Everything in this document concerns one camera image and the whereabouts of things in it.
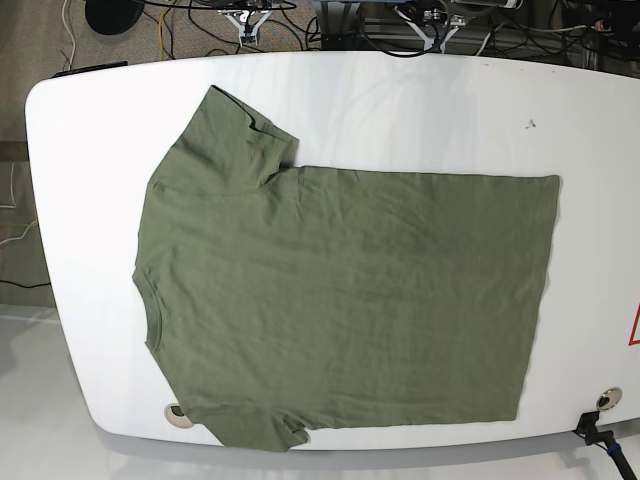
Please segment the black round stand base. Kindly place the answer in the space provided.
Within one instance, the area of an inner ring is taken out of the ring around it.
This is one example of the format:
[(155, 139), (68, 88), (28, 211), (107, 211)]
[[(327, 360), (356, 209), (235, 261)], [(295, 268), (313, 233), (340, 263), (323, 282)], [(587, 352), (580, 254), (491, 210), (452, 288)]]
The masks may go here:
[(96, 33), (120, 35), (130, 30), (140, 19), (144, 5), (130, 0), (87, 0), (85, 19)]

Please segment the black aluminium frame post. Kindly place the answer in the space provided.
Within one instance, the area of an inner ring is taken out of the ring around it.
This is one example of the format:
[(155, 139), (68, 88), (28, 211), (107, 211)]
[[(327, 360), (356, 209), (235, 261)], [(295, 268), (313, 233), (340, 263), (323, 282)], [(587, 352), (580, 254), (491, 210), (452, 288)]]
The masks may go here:
[(359, 10), (361, 1), (319, 1), (313, 7), (324, 51), (361, 49)]

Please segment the silver table grommet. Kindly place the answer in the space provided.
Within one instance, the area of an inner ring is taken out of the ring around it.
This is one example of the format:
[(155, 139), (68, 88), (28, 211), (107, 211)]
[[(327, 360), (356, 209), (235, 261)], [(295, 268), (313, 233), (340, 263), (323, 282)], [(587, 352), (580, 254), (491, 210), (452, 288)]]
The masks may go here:
[(164, 416), (165, 419), (176, 428), (190, 429), (194, 426), (177, 403), (167, 405), (164, 409)]
[(623, 392), (619, 387), (612, 387), (603, 392), (596, 402), (598, 411), (609, 411), (615, 408), (622, 399)]

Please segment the right silver table grommet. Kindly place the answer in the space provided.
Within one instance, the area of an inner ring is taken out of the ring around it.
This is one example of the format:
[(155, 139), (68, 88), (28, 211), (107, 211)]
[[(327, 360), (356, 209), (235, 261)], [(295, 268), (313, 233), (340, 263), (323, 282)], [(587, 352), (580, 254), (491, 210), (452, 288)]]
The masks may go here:
[(615, 408), (622, 399), (623, 392), (619, 387), (612, 387), (603, 392), (596, 402), (598, 411), (609, 411)]

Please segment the red triangle sticker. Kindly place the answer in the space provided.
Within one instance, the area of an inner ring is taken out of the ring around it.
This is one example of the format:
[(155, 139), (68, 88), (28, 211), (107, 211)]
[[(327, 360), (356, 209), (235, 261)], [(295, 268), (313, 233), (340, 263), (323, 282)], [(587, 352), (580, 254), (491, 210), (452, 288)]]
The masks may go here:
[(633, 321), (633, 325), (632, 325), (632, 329), (631, 329), (631, 333), (628, 341), (629, 346), (638, 345), (640, 343), (639, 319), (640, 319), (640, 305), (637, 307), (637, 310), (635, 313), (635, 317), (634, 317), (634, 321)]

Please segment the olive green T-shirt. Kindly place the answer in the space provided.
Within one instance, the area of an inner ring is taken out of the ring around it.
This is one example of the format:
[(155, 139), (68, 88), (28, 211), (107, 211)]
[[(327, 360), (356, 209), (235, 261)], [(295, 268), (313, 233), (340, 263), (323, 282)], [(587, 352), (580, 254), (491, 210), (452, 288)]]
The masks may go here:
[(560, 179), (296, 167), (296, 147), (211, 87), (147, 184), (133, 281), (186, 417), (270, 451), (514, 420)]

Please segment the left silver table grommet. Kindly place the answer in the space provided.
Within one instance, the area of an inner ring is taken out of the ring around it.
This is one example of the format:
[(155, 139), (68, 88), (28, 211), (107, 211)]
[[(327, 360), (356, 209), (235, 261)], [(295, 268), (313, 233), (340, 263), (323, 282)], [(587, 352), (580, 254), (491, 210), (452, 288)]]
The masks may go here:
[(177, 403), (167, 405), (164, 409), (164, 416), (165, 419), (176, 428), (190, 429), (194, 426)]

